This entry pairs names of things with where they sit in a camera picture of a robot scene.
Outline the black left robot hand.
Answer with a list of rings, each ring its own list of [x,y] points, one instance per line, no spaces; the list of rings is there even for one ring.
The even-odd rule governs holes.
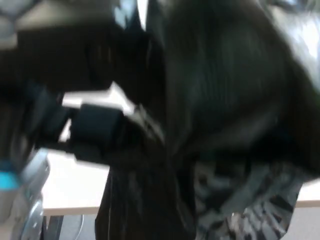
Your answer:
[[[63,106],[71,92],[117,84],[133,103]],[[166,124],[163,51],[138,24],[113,22],[23,30],[0,46],[0,167],[20,172],[32,152],[60,150],[118,169],[165,160],[155,127]]]

